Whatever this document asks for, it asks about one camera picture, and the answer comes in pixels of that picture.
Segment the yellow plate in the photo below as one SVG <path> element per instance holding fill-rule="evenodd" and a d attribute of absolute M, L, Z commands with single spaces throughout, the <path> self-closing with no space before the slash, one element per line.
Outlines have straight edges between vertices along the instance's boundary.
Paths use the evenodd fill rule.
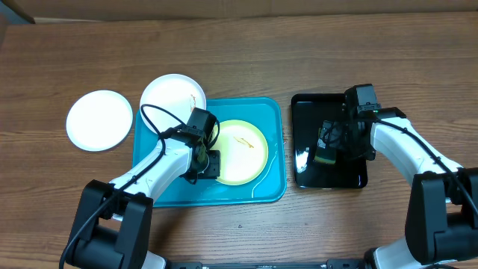
<path fill-rule="evenodd" d="M 262 132 L 243 120 L 226 120 L 214 127 L 219 133 L 212 150 L 220 151 L 220 175 L 224 185 L 243 185 L 258 177 L 265 168 L 269 149 Z"/>

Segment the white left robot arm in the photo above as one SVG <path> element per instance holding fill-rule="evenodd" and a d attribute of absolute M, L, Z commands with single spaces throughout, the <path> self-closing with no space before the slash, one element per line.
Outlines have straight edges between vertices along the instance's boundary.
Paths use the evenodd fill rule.
<path fill-rule="evenodd" d="M 167 268 L 149 251 L 155 201 L 177 178 L 216 179 L 220 152 L 214 141 L 176 133 L 159 138 L 152 151 L 109 183 L 93 180 L 81 194 L 59 266 L 77 268 Z"/>

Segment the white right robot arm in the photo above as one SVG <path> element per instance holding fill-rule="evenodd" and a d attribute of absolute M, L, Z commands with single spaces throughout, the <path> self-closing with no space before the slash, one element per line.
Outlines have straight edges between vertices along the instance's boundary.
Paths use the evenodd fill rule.
<path fill-rule="evenodd" d="M 373 159 L 382 153 L 411 186 L 405 235 L 369 250 L 364 268 L 449 268 L 477 257 L 477 169 L 442 155 L 398 108 L 359 109 L 318 129 L 315 161 L 333 152 Z"/>

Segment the white plate with small stain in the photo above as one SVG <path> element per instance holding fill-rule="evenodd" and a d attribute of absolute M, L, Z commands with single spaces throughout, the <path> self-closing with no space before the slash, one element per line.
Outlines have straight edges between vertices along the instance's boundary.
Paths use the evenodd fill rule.
<path fill-rule="evenodd" d="M 133 110 L 123 95 L 112 90 L 96 90 L 82 96 L 70 108 L 66 134 L 78 148 L 101 152 L 121 143 L 132 123 Z"/>

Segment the green yellow sponge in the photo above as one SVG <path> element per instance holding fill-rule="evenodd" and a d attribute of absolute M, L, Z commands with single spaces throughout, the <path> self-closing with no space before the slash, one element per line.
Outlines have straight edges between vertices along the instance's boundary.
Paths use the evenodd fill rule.
<path fill-rule="evenodd" d="M 317 146 L 314 154 L 314 161 L 321 164 L 335 164 L 337 150 L 326 144 L 324 137 L 326 130 L 320 128 L 318 130 Z"/>

